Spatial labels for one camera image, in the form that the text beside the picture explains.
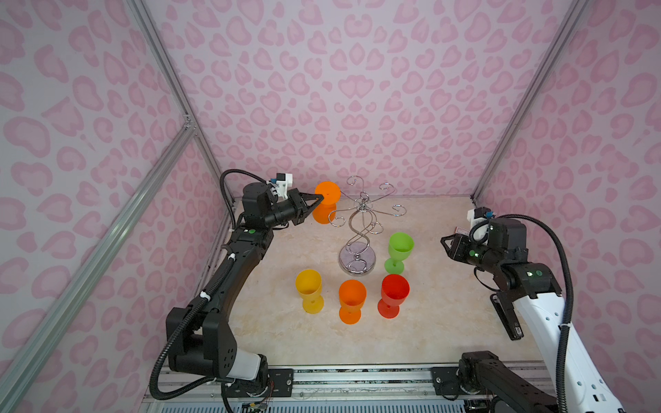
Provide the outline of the orange wine glass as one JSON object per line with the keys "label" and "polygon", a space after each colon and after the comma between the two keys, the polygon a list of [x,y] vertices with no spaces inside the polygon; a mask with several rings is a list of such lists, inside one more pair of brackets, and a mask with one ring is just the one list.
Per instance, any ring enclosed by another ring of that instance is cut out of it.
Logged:
{"label": "orange wine glass", "polygon": [[314,194],[323,196],[323,201],[313,211],[313,218],[321,225],[328,225],[335,220],[337,203],[341,198],[341,190],[335,182],[321,182]]}
{"label": "orange wine glass", "polygon": [[339,317],[346,325],[354,325],[361,319],[361,308],[367,298],[366,287],[359,280],[346,280],[338,290]]}

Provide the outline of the green wine glass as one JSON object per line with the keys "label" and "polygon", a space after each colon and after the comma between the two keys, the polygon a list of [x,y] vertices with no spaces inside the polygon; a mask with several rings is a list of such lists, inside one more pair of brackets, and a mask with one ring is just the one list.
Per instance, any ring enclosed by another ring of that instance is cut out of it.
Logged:
{"label": "green wine glass", "polygon": [[389,258],[384,263],[384,269],[390,275],[402,275],[405,271],[405,260],[411,256],[415,241],[405,232],[395,232],[389,239]]}

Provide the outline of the red wine glass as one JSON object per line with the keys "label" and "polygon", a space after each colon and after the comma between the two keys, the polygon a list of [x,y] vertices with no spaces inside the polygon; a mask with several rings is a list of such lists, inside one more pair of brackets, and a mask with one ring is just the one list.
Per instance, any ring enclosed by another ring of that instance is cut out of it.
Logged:
{"label": "red wine glass", "polygon": [[383,318],[396,318],[400,306],[409,296],[411,288],[409,282],[402,275],[387,275],[381,283],[378,312]]}

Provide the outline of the yellow wine glass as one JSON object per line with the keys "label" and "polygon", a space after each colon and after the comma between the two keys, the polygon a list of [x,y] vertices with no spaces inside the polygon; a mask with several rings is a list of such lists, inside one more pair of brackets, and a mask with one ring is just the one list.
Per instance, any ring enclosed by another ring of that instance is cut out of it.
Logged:
{"label": "yellow wine glass", "polygon": [[318,271],[306,269],[297,275],[295,288],[302,299],[302,307],[306,313],[320,313],[325,305],[321,295],[322,277]]}

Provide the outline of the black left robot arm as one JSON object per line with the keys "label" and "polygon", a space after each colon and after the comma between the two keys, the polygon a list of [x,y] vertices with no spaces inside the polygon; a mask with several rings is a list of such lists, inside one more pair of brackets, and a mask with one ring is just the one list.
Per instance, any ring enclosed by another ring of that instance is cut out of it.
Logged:
{"label": "black left robot arm", "polygon": [[173,399],[209,382],[244,385],[253,394],[267,388],[268,361],[239,348],[229,325],[231,311],[266,255],[275,229],[303,223],[323,199],[321,194],[290,189],[281,200],[266,182],[244,187],[243,211],[225,245],[227,256],[198,296],[184,308],[173,308],[166,318],[167,342],[149,381],[154,399]]}

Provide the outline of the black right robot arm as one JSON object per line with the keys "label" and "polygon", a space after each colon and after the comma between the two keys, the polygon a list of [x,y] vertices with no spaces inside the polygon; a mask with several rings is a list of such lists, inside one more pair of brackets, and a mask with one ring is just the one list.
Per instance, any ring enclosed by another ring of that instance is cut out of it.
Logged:
{"label": "black right robot arm", "polygon": [[[528,259],[527,223],[550,237],[559,254],[563,282],[543,263]],[[485,213],[467,234],[442,237],[451,260],[492,275],[497,284],[490,300],[511,340],[528,326],[549,371],[554,395],[507,368],[491,351],[462,354],[458,387],[469,394],[489,392],[491,410],[506,404],[516,412],[622,412],[573,326],[573,280],[566,251],[545,223],[522,214],[492,217]]]}

